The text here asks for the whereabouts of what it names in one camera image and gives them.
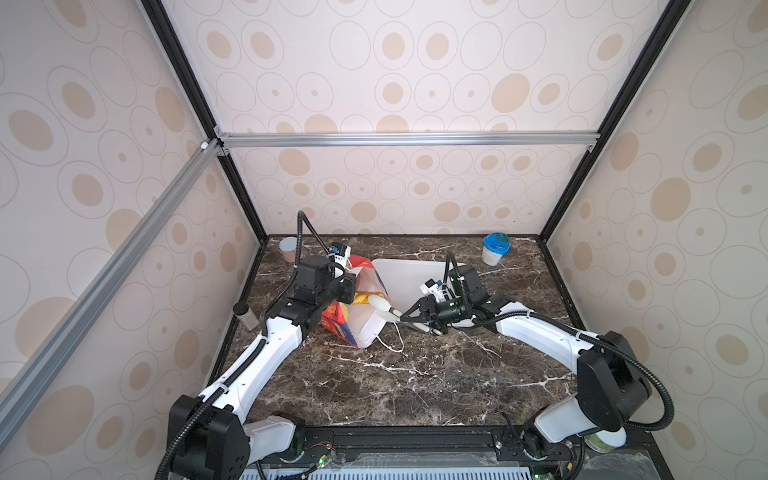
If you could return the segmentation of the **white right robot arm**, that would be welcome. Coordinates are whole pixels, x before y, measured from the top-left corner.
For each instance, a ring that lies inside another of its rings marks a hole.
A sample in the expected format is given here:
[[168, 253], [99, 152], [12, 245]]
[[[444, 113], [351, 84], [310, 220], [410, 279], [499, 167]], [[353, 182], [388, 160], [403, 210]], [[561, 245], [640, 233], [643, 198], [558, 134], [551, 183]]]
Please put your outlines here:
[[[529, 419], [520, 435], [529, 454], [573, 435], [601, 434], [622, 442], [627, 426], [659, 431], [671, 425], [674, 404], [663, 382], [636, 358], [628, 341], [610, 331], [599, 335], [548, 318], [501, 294], [492, 294], [468, 264], [378, 259], [373, 263], [390, 304], [380, 312], [427, 333], [492, 328], [567, 367], [577, 391]], [[653, 395], [663, 404], [650, 423], [633, 416]]]

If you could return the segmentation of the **red paper gift bag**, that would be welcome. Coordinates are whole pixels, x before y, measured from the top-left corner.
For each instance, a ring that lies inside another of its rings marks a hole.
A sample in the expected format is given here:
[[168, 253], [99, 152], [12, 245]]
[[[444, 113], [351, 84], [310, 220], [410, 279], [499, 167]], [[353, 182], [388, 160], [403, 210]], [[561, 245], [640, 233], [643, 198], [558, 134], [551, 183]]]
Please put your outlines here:
[[[356, 293], [375, 293], [389, 301], [372, 261], [357, 255], [351, 255], [350, 260], [350, 272], [357, 277]], [[347, 344], [365, 349], [374, 342], [388, 322], [396, 322], [396, 319], [369, 304], [336, 302], [322, 313], [320, 325]]]

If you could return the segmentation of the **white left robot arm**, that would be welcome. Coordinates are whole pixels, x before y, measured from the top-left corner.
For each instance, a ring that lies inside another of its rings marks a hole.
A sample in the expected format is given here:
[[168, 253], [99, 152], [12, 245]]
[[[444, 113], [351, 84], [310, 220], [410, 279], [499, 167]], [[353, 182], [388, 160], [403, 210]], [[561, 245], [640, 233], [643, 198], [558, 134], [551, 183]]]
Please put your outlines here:
[[294, 442], [298, 423], [271, 415], [248, 423], [257, 396], [332, 304], [350, 304], [356, 276], [350, 257], [331, 252], [297, 261], [285, 291], [263, 311], [261, 331], [216, 381], [171, 407], [166, 451], [155, 476], [238, 479], [246, 467]]

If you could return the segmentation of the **yellow twisted fake bread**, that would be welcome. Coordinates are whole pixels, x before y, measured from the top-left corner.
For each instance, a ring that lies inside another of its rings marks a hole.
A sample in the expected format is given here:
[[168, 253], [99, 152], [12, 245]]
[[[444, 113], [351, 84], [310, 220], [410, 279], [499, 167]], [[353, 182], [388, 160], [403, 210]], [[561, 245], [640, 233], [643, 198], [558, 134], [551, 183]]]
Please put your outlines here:
[[356, 293], [355, 296], [354, 296], [352, 304], [353, 305], [368, 304], [370, 296], [376, 296], [376, 294], [375, 293], [370, 293], [370, 292]]

